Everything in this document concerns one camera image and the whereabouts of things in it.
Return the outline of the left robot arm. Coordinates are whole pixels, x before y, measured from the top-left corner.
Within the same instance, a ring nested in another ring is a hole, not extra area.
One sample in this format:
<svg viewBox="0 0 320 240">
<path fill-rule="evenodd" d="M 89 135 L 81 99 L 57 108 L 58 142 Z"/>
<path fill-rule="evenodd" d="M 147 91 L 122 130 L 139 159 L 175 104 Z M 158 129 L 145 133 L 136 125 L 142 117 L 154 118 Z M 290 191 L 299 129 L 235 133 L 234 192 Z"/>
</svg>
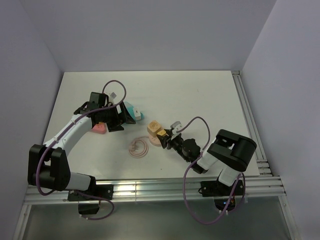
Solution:
<svg viewBox="0 0 320 240">
<path fill-rule="evenodd" d="M 77 108 L 68 124 L 46 143 L 34 144 L 28 154 L 27 182 L 53 191 L 78 190 L 86 200 L 96 197 L 96 179 L 72 172 L 68 155 L 78 141 L 99 123 L 109 132 L 124 130 L 123 124 L 135 124 L 123 101 L 113 103 L 109 95 L 92 92 L 89 101 Z"/>
</svg>

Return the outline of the orange plug adapter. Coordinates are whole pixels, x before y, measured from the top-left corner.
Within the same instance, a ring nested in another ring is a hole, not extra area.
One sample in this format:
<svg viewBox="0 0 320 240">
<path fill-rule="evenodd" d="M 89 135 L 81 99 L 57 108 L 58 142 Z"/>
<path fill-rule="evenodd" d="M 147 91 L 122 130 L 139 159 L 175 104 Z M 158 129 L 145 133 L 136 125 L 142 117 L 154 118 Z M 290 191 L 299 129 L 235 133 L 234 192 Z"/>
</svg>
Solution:
<svg viewBox="0 0 320 240">
<path fill-rule="evenodd" d="M 168 134 L 167 134 L 167 131 L 165 129 L 162 129 L 157 133 L 157 135 L 160 136 L 160 137 L 165 137 Z"/>
</svg>

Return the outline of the white plug adapter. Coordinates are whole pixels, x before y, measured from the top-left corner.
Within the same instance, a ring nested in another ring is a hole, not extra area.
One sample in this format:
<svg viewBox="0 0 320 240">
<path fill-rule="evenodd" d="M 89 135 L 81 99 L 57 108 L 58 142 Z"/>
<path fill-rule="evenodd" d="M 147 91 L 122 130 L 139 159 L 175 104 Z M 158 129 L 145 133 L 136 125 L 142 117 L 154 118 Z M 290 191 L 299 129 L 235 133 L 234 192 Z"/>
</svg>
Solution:
<svg viewBox="0 0 320 240">
<path fill-rule="evenodd" d="M 133 107 L 133 115 L 136 121 L 141 120 L 142 116 L 141 116 L 141 112 L 140 109 L 138 107 Z"/>
</svg>

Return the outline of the teal triangular power strip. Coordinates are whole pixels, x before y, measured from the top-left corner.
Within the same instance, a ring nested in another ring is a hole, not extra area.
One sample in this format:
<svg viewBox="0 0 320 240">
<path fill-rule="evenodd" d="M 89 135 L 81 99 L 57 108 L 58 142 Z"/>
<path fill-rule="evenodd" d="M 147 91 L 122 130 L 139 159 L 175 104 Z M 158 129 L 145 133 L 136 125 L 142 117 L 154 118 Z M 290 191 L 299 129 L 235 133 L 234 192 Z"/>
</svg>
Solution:
<svg viewBox="0 0 320 240">
<path fill-rule="evenodd" d="M 144 119 L 144 114 L 140 111 L 140 109 L 136 106 L 133 106 L 129 102 L 125 101 L 124 105 L 126 109 L 128 110 L 130 116 L 135 120 L 135 121 L 142 121 Z"/>
</svg>

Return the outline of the pink round power strip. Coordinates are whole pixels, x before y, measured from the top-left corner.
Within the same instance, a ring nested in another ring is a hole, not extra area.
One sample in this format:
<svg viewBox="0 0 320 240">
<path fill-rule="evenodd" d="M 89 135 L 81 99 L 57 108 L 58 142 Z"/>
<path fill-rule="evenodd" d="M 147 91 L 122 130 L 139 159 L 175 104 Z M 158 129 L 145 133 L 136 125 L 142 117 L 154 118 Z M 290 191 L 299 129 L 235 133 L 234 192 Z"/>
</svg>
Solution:
<svg viewBox="0 0 320 240">
<path fill-rule="evenodd" d="M 150 146 L 161 147 L 160 140 L 156 136 L 145 135 L 134 138 L 128 147 L 128 153 L 131 157 L 135 159 L 140 159 L 145 157 L 148 152 Z"/>
</svg>

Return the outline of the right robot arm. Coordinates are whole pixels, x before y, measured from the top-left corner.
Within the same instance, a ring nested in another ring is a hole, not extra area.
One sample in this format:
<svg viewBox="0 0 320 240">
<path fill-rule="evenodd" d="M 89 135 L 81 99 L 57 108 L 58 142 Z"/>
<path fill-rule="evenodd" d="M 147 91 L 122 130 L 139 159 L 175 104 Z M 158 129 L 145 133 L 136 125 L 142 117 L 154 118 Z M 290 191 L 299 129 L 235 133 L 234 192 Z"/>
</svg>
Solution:
<svg viewBox="0 0 320 240">
<path fill-rule="evenodd" d="M 156 137 L 163 149 L 173 149 L 186 162 L 195 162 L 191 168 L 196 173 L 204 174 L 218 162 L 224 164 L 216 183 L 216 189 L 222 195 L 233 190 L 236 178 L 247 170 L 257 148 L 256 142 L 251 138 L 221 129 L 214 141 L 201 153 L 195 139 L 183 139 L 181 134 L 174 133 L 176 131 L 173 129 L 163 129 Z"/>
</svg>

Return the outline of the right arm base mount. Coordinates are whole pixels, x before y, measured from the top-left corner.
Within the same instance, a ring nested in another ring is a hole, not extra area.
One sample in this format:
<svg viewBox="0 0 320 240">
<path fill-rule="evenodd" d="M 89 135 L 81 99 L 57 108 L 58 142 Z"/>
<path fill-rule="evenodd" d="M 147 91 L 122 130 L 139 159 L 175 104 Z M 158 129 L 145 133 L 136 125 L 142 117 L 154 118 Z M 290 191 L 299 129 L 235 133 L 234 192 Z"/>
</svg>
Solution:
<svg viewBox="0 0 320 240">
<path fill-rule="evenodd" d="M 222 211 L 228 201 L 233 186 L 226 186 L 220 183 L 218 180 L 201 181 L 198 193 L 204 198 L 213 197 L 215 207 Z M 236 197 L 241 196 L 241 200 L 244 198 L 245 187 L 243 181 L 240 179 L 236 184 L 235 190 L 231 196 L 230 203 L 226 209 L 227 212 L 233 211 L 237 206 Z"/>
</svg>

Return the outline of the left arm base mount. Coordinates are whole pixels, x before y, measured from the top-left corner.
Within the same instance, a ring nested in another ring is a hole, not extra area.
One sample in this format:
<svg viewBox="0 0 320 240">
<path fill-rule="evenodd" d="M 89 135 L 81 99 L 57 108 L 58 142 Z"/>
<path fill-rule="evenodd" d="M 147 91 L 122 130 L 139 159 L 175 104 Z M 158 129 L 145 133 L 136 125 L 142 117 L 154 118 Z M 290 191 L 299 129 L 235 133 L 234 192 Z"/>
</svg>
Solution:
<svg viewBox="0 0 320 240">
<path fill-rule="evenodd" d="M 82 218 L 97 221 L 108 218 L 115 210 L 115 205 L 112 202 L 114 193 L 114 185 L 96 185 L 92 189 L 71 190 L 68 193 L 68 202 L 78 202 L 78 213 Z M 105 216 L 95 217 L 99 212 L 102 202 L 107 202 L 111 205 L 110 212 Z"/>
</svg>

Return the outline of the pink triangular power strip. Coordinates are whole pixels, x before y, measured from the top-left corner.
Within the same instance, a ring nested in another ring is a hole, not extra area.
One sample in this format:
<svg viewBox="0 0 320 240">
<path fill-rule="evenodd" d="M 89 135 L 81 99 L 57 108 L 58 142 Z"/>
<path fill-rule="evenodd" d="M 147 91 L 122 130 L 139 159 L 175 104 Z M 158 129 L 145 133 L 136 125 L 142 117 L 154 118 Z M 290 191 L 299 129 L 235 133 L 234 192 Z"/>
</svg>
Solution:
<svg viewBox="0 0 320 240">
<path fill-rule="evenodd" d="M 93 133 L 96 133 L 96 134 L 105 134 L 107 132 L 107 127 L 106 127 L 106 124 L 103 123 L 103 122 L 100 122 L 98 124 L 96 124 L 92 129 L 91 131 Z"/>
</svg>

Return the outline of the beige plug adapter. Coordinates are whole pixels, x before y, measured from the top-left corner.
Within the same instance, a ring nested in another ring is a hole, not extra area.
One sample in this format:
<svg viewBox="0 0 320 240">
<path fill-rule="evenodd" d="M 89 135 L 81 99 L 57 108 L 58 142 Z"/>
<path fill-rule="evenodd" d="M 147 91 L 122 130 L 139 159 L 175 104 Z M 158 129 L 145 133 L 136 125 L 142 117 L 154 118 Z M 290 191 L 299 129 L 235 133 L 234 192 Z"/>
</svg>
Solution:
<svg viewBox="0 0 320 240">
<path fill-rule="evenodd" d="M 161 130 L 161 128 L 162 125 L 156 120 L 153 120 L 147 125 L 147 132 L 152 136 L 156 136 L 157 133 Z"/>
</svg>

